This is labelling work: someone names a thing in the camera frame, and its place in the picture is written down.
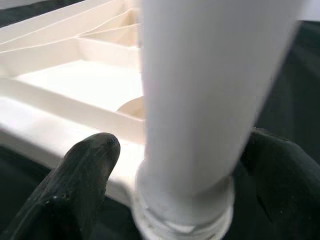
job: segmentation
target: white plastic tray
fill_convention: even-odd
[[[127,205],[145,142],[136,6],[86,0],[0,29],[0,144],[53,168],[81,139],[115,134],[107,194]]]

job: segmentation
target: white cylindrical pipe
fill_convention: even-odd
[[[217,220],[232,205],[226,176],[302,2],[142,1],[147,142],[137,191],[152,222],[186,230]]]

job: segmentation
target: white plastic tube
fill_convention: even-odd
[[[147,142],[137,201],[160,236],[170,238],[159,223],[171,226],[172,238],[190,236],[194,226],[217,221],[233,204],[226,177],[272,84],[302,3],[142,1]]]

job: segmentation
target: plastic molded structure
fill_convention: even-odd
[[[87,0],[2,28],[1,143],[53,168],[112,133],[121,154],[107,194],[133,207],[146,238],[219,239],[229,174],[302,3],[148,0],[139,18],[131,1]]]

